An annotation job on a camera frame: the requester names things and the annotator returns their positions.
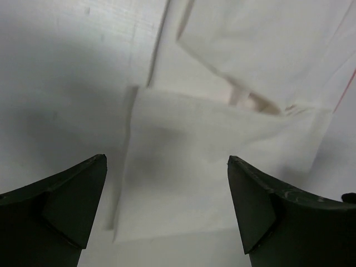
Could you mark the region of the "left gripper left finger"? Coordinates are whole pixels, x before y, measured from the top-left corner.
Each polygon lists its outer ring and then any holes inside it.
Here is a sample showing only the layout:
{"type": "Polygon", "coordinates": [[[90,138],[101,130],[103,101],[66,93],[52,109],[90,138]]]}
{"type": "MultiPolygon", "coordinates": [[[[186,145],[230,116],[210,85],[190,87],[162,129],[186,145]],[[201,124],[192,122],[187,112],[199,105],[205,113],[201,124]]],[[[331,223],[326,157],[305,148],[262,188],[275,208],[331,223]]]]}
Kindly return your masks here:
{"type": "Polygon", "coordinates": [[[1,266],[77,266],[95,220],[107,157],[1,195],[1,266]]]}

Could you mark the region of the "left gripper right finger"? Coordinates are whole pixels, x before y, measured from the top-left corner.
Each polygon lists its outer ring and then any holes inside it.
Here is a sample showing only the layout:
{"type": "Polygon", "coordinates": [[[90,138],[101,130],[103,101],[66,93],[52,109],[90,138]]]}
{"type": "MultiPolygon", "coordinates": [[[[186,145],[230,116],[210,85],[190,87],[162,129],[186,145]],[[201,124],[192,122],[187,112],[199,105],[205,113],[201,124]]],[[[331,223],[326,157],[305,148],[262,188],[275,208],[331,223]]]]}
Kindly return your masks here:
{"type": "Polygon", "coordinates": [[[355,265],[355,193],[327,199],[236,156],[229,157],[228,180],[252,266],[355,265]]]}

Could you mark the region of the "white t shirt red print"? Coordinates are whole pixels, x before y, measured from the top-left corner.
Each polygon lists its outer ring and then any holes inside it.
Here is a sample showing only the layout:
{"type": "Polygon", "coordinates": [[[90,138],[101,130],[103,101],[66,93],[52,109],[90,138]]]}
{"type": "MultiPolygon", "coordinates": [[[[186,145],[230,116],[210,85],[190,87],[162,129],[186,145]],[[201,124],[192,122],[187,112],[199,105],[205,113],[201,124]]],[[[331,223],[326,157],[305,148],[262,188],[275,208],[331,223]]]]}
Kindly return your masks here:
{"type": "Polygon", "coordinates": [[[114,243],[236,228],[229,157],[307,173],[354,69],[354,1],[170,1],[114,243]]]}

